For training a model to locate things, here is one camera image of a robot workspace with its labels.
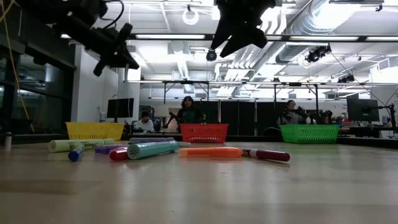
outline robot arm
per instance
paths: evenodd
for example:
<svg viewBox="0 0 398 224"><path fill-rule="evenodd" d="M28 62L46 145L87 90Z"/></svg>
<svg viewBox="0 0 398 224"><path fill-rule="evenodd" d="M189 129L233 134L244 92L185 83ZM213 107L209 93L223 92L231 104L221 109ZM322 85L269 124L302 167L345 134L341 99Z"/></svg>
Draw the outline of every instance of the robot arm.
<svg viewBox="0 0 398 224"><path fill-rule="evenodd" d="M93 28L103 17L107 2L114 0L16 0L25 12L44 24L51 24L56 34L69 35L83 44L86 50L99 54L100 60L94 74L100 76L105 66L139 68L127 50L126 40L132 31L125 24L118 32L115 28Z"/></svg>

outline table surface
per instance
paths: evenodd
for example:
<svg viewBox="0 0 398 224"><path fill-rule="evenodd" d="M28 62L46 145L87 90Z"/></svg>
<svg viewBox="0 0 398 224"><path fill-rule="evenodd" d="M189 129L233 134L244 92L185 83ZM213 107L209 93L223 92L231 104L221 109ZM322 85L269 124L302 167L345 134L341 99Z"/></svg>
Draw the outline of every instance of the table surface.
<svg viewBox="0 0 398 224"><path fill-rule="evenodd" d="M46 144L0 150L0 223L394 223L398 153L371 147L234 142L289 163L176 154L111 162Z"/></svg>

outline red marker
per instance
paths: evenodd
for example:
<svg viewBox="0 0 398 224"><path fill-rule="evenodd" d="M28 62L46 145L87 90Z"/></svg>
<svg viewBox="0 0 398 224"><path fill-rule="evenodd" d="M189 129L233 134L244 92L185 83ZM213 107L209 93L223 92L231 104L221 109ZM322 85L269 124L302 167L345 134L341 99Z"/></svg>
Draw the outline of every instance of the red marker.
<svg viewBox="0 0 398 224"><path fill-rule="evenodd" d="M109 152L109 158L113 161L123 161L129 159L127 156L127 146L112 149Z"/></svg>
<svg viewBox="0 0 398 224"><path fill-rule="evenodd" d="M243 156L256 158L256 159L268 159L273 161L288 162L290 160L289 153L268 151L262 149L243 149Z"/></svg>

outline ceiling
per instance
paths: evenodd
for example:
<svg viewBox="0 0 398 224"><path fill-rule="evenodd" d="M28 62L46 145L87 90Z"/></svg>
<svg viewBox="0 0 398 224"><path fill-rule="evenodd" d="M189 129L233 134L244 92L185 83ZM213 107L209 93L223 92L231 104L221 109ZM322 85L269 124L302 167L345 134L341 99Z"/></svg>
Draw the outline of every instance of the ceiling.
<svg viewBox="0 0 398 224"><path fill-rule="evenodd" d="M294 22L298 16L295 16L308 3L309 0L295 0L292 4L290 0L284 0L286 4L283 5L286 21L288 24ZM125 9L121 19L118 21L118 29L120 29L125 22L130 22L133 25L133 33L153 33L153 34L214 34L218 25L218 20L212 19L213 4L212 1L202 1L202 4L192 4L191 8L198 12L199 19L195 25L188 25L183 21L183 13L187 8L187 3L170 4L168 2L140 2L124 1ZM356 11L349 16L341 25L332 30L329 34L335 35L396 35L398 34L398 4L392 6L394 3L385 5L383 10L376 12L375 5L358 6ZM121 10L121 5L114 3L108 4L109 10L105 17L116 18ZM189 12L187 17L193 17L193 13ZM96 26L103 27L109 21L99 20ZM180 58L174 54L169 54L169 43L171 41L158 40L132 40L129 45L135 45L136 53L139 54L139 61L142 67L142 76L146 80L158 80L159 77L163 79L178 71L180 63L177 63ZM210 41L185 41L188 46L188 54L184 61L188 71L205 71L215 72L216 64L234 63L237 54L235 52L226 58L218 58L215 62L206 61L206 53L210 48ZM356 79L359 82L368 80L369 68L375 65L375 61L380 61L388 56L398 55L397 44L386 43L331 43L331 49L335 55L327 55L317 63L313 63L311 67L304 62L304 55L307 50L302 52L302 56L298 56L291 61L282 70L271 75L263 75L258 73L259 68L263 64L261 61L256 64L254 73L258 77L266 77L261 81L270 81L273 77L278 77L282 82L336 82L338 77L346 75L344 72L347 68L354 72ZM248 58L257 49L253 47L243 52L247 54Z"/></svg>

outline woman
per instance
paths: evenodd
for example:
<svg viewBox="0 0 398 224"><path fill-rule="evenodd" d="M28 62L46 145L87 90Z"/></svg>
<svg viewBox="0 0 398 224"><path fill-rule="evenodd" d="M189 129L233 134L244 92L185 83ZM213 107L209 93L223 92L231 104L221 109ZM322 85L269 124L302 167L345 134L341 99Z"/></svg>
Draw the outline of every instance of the woman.
<svg viewBox="0 0 398 224"><path fill-rule="evenodd" d="M201 111L198 107L195 106L195 103L191 96L186 96L183 99L181 107L182 109L178 111L177 115L180 123L201 123Z"/></svg>
<svg viewBox="0 0 398 224"><path fill-rule="evenodd" d="M294 100L289 100L287 102L287 110L285 110L281 116L282 124L300 124L303 121L303 117L294 110L295 107L296 102Z"/></svg>

